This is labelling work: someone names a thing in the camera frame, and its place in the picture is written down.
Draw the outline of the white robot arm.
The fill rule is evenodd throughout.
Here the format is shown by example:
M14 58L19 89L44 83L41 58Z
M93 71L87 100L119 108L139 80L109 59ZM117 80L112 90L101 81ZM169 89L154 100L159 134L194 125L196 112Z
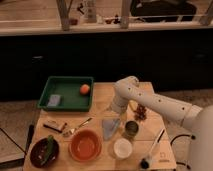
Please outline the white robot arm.
M146 92L139 87L135 76L128 76L114 84L114 98L111 109L123 114L129 101L133 100L166 119L176 122L195 137L190 142L187 164L191 171L213 171L213 105L197 105Z

